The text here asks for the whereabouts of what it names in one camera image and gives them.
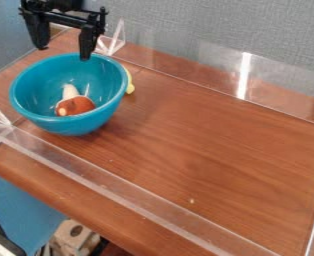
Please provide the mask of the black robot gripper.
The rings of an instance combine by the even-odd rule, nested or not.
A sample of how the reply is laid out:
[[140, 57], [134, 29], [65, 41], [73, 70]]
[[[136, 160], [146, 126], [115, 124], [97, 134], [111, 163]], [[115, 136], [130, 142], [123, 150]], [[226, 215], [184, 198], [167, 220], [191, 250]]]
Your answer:
[[96, 46], [96, 33], [104, 34], [108, 10], [84, 7], [85, 0], [20, 0], [20, 15], [25, 24], [33, 45], [39, 50], [48, 48], [51, 41], [49, 23], [73, 28], [81, 28], [79, 35], [80, 60], [87, 61]]

